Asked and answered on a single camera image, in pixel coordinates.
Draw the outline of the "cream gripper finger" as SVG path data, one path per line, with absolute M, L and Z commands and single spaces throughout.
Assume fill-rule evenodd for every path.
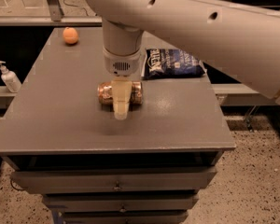
M 115 77 L 111 81 L 114 116 L 118 120 L 128 116 L 132 85 L 127 77 Z

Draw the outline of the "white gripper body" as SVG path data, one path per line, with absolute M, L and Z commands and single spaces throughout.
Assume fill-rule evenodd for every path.
M 103 48 L 103 54 L 105 68 L 114 76 L 128 77 L 139 67 L 140 50 L 130 55 L 116 55 Z

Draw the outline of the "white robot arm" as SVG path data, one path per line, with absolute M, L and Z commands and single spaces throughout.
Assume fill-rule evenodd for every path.
M 280 105 L 280 11 L 221 0 L 86 2 L 102 18 L 107 65 L 137 65 L 149 32 Z

